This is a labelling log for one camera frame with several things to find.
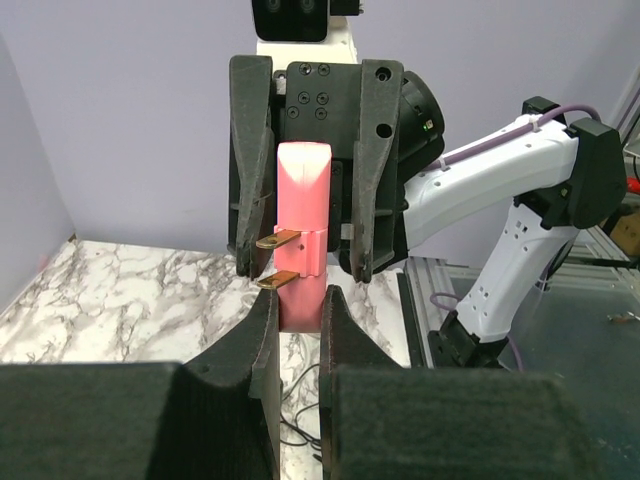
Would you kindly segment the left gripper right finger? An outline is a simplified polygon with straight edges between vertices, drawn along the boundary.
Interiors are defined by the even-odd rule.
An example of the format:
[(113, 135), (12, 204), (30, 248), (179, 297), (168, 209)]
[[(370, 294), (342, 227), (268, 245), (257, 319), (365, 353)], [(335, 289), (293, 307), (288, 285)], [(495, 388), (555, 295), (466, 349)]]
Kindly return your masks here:
[(635, 479), (639, 324), (557, 308), (525, 373), (404, 368), (325, 298), (319, 374), (327, 479)]

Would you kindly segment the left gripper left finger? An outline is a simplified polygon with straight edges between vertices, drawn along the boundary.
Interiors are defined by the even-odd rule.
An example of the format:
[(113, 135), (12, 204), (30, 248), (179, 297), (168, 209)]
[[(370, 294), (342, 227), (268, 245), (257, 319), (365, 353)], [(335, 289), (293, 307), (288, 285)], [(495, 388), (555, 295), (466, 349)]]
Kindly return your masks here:
[(186, 363), (7, 364), (5, 479), (276, 479), (278, 300)]

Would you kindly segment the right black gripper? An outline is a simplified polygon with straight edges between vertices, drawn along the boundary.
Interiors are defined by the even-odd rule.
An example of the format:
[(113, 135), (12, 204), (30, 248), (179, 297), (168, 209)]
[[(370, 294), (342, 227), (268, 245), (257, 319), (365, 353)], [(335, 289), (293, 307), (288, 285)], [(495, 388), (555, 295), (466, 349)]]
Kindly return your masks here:
[(292, 62), (278, 73), (267, 56), (231, 58), (228, 249), (239, 276), (255, 279), (268, 263), (256, 242), (276, 223), (276, 150), (288, 141), (332, 148), (328, 249), (341, 267), (368, 283), (400, 260), (403, 73), (394, 60)]

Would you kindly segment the coral pink square charger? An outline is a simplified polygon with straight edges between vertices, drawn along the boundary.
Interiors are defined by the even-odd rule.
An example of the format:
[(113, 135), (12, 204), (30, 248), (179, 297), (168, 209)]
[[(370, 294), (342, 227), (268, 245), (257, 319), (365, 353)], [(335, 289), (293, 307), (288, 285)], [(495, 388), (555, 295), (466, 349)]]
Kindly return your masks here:
[(275, 290), (280, 329), (318, 333), (327, 290), (331, 146), (283, 142), (277, 149), (277, 218), (258, 240), (274, 252), (275, 272), (258, 281)]

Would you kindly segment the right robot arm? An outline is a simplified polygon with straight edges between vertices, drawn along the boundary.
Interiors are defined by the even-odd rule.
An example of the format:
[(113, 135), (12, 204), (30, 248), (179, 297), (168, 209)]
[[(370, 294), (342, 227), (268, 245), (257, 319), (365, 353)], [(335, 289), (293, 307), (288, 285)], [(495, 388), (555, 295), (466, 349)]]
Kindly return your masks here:
[(618, 132), (590, 108), (527, 100), (500, 131), (446, 154), (430, 89), (396, 61), (229, 63), (229, 247), (240, 275), (278, 293), (284, 331), (318, 332), (326, 259), (359, 282), (501, 200), (504, 230), (469, 292), (428, 333), (434, 366), (489, 367), (562, 247), (626, 192)]

